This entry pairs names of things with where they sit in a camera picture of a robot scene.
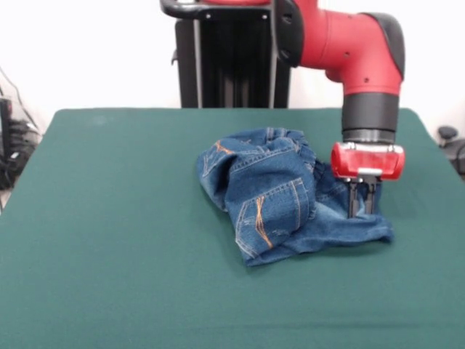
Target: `denim fabric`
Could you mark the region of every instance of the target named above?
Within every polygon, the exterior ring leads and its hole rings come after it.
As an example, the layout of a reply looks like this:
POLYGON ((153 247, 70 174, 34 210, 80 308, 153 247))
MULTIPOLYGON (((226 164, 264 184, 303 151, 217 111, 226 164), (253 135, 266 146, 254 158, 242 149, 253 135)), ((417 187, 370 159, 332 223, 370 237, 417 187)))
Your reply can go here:
POLYGON ((393 239, 377 209, 347 218, 349 191, 329 164, 318 161, 303 132, 253 129, 218 140, 202 152, 197 173, 209 198, 227 212, 247 266, 262 265, 330 246, 393 239))

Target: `green tablecloth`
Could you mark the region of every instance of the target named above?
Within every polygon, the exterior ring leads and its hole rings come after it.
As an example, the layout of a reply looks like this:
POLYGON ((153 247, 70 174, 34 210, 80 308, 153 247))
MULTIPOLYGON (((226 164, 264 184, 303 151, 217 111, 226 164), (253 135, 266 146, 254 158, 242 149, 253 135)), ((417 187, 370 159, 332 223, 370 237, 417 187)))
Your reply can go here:
POLYGON ((391 246, 246 268, 203 194, 218 138, 300 129, 327 160, 339 115, 59 112, 0 219, 0 348, 465 348, 465 188, 414 113, 381 200, 391 246))

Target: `metal stand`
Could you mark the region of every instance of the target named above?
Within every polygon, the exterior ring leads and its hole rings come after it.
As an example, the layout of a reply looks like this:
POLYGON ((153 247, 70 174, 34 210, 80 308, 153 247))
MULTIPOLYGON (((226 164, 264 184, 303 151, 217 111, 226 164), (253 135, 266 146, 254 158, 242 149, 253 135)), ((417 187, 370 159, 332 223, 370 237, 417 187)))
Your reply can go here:
POLYGON ((287 108, 291 69, 273 47, 267 7, 162 0, 176 23, 183 108, 287 108))

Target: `black knob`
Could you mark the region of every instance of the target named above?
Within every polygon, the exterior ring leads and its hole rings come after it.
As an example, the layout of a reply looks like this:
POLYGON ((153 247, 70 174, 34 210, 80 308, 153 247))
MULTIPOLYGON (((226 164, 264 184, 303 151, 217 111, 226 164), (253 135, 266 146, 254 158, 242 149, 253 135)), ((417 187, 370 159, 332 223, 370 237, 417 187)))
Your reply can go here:
POLYGON ((442 126, 438 129, 438 132, 443 140, 451 140, 458 135, 457 129, 450 126, 442 126))

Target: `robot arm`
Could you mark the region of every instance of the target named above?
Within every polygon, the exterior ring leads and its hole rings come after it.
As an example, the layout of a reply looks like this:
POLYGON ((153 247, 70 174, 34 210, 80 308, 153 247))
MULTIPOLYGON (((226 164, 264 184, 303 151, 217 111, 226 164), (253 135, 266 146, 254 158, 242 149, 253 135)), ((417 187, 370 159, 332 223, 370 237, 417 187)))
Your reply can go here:
POLYGON ((349 216, 356 214, 356 187, 368 185, 365 211, 373 211, 376 184, 400 177, 405 162, 395 143, 400 85, 405 70, 403 33, 385 14, 347 14, 318 9, 318 0, 275 0, 272 28, 279 58, 325 70, 344 86, 343 143, 331 165, 350 182, 349 216))

